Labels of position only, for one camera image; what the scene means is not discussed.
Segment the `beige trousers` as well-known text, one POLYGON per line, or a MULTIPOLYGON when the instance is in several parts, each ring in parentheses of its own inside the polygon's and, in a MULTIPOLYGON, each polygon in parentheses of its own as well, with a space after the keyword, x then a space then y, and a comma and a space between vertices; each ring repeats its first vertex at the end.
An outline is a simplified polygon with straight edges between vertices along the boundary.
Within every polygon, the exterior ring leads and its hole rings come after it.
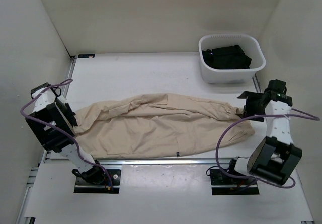
POLYGON ((77 110, 79 145, 95 158, 190 156, 247 140, 242 109, 227 102, 173 93, 102 101, 77 110))

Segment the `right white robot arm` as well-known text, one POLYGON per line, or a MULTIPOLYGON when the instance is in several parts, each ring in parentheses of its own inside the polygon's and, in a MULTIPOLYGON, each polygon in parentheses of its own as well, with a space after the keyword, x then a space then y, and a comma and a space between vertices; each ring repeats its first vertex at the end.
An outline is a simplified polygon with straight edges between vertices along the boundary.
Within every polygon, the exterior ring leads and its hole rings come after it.
POLYGON ((255 116, 266 122, 266 136, 247 159, 233 158, 226 170, 226 178, 236 184, 244 176, 254 176, 277 185, 284 185, 302 157, 290 134, 292 98, 286 94, 286 82, 270 80, 263 93, 243 92, 245 99, 242 118, 255 116))

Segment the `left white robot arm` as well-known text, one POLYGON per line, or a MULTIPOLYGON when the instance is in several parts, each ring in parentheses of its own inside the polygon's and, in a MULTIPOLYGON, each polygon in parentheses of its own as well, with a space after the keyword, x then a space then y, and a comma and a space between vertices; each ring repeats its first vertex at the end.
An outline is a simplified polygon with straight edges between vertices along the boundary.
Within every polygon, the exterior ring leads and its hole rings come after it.
POLYGON ((31 101, 21 108, 20 113, 46 151, 58 153, 74 164, 72 173, 76 177, 90 184, 110 186, 107 170, 76 141, 76 114, 60 88, 71 82, 72 79, 54 85, 46 82, 31 89, 31 101))

